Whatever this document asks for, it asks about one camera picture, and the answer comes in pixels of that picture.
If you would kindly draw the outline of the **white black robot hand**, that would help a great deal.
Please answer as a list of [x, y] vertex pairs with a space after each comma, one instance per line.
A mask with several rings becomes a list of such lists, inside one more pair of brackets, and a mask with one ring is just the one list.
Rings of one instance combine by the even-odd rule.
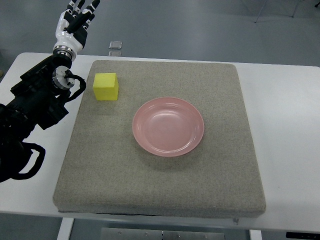
[[77, 54], [85, 47], [88, 28], [95, 18], [94, 11], [100, 2], [94, 0], [87, 7], [83, 7], [84, 0], [69, 1], [56, 27], [57, 42], [53, 47], [53, 53], [68, 55], [72, 61], [76, 59]]

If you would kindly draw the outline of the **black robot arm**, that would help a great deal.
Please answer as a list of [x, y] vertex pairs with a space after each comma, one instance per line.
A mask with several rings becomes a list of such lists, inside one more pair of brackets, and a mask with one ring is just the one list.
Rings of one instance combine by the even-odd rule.
[[35, 126], [56, 125], [69, 112], [65, 104], [86, 89], [85, 80], [71, 72], [76, 54], [58, 45], [53, 54], [21, 75], [11, 88], [14, 99], [0, 106], [0, 181], [27, 180], [41, 168], [46, 150], [25, 142]]

